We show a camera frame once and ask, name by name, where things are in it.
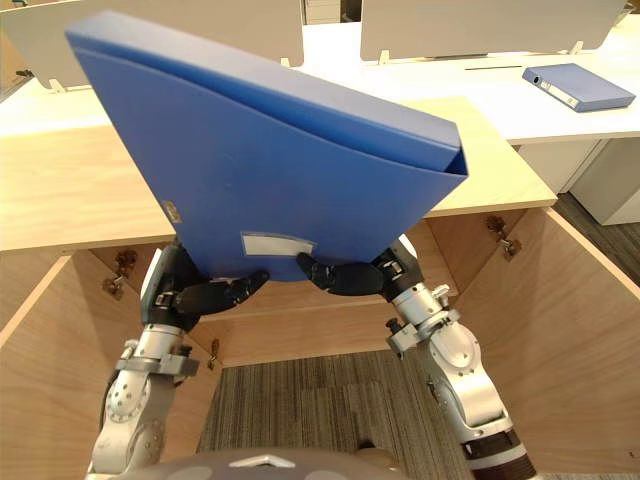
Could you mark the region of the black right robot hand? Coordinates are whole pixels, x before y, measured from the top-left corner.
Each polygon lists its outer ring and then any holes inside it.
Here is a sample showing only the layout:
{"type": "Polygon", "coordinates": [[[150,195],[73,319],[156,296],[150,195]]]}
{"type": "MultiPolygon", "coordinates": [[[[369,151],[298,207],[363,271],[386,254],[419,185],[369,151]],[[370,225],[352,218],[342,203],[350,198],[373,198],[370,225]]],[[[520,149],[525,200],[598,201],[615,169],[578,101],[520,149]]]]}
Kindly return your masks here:
{"type": "Polygon", "coordinates": [[[307,253],[299,253],[296,263],[316,287],[339,296],[376,294],[392,302],[424,281],[417,252],[406,235],[398,237],[369,263],[329,265],[307,253]]]}

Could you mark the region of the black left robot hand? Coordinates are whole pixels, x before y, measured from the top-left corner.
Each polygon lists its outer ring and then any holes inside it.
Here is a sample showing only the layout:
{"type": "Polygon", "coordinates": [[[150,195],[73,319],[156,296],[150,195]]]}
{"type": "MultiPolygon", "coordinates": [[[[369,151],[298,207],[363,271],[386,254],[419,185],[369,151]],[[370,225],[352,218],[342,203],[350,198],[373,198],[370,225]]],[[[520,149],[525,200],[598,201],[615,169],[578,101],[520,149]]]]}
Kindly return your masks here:
{"type": "Polygon", "coordinates": [[[254,295],[270,279],[256,271],[230,281],[203,276],[179,243],[156,252],[141,290],[144,325],[165,325],[189,332],[203,316],[230,310],[254,295]]]}

